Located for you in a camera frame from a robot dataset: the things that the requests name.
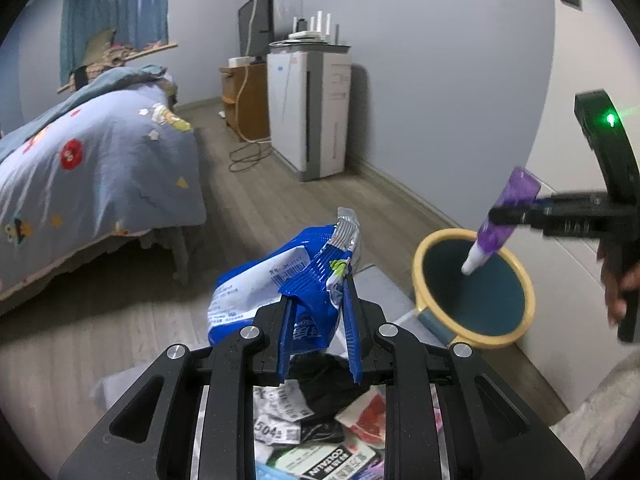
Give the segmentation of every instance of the blue curtain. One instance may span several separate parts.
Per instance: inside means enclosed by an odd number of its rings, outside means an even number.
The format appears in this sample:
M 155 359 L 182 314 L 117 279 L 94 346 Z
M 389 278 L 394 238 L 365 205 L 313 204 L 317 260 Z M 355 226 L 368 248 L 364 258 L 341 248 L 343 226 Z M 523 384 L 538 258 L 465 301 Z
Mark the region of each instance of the blue curtain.
M 60 84 L 80 66 L 94 34 L 114 28 L 115 43 L 142 50 L 149 43 L 167 43 L 168 0 L 64 0 L 60 24 Z

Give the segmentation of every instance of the wooden cabinet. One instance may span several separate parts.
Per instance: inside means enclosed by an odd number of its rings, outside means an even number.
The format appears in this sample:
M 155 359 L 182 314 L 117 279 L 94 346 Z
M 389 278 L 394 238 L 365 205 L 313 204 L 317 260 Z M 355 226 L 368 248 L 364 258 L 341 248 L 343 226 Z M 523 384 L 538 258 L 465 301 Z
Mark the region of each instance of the wooden cabinet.
M 248 78 L 240 99 L 247 67 L 221 67 L 222 102 L 225 107 L 226 124 L 233 131 L 249 140 L 269 137 L 269 107 L 267 101 L 267 65 L 248 67 Z

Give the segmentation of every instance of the television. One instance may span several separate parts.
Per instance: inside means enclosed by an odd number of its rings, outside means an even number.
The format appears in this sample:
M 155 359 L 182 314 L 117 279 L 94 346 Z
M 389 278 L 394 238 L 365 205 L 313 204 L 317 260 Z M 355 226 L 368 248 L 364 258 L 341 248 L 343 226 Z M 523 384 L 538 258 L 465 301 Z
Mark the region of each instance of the television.
M 265 61 L 269 53 L 269 44 L 275 41 L 273 27 L 273 0 L 256 0 L 255 16 L 251 30 L 249 52 L 246 46 L 249 40 L 249 22 L 254 9 L 254 0 L 249 0 L 238 10 L 238 29 L 240 36 L 240 56 L 253 56 Z

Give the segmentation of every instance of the gray wall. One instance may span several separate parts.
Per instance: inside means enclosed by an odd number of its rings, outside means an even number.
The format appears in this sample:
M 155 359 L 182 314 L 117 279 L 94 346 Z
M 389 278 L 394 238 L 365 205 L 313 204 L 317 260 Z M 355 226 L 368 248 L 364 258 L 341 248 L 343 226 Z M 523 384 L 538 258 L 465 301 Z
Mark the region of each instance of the gray wall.
M 2 131 L 9 133 L 24 123 L 20 103 L 20 81 L 18 79 L 18 45 L 20 43 L 20 20 L 0 45 L 0 124 Z
M 68 97 L 56 95 L 62 1 L 33 0 L 21 14 L 19 85 L 25 121 Z M 219 96 L 218 68 L 238 55 L 238 7 L 236 0 L 169 0 L 169 40 L 179 47 L 132 64 L 167 66 L 180 85 L 180 102 Z M 0 78 L 0 89 L 4 85 Z
M 300 0 L 276 0 L 280 25 Z M 353 54 L 350 152 L 476 229 L 545 102 L 554 0 L 304 0 Z

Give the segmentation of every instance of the bucket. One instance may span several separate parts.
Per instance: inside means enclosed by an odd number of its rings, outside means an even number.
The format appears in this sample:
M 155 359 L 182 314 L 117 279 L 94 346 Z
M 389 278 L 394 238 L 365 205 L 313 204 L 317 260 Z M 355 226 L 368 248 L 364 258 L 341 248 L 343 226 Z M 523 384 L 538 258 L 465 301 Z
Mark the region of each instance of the bucket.
M 446 346 L 508 346 L 533 320 L 533 285 L 505 248 L 464 276 L 460 267 L 475 240 L 473 231 L 443 229 L 418 246 L 412 269 L 418 318 Z

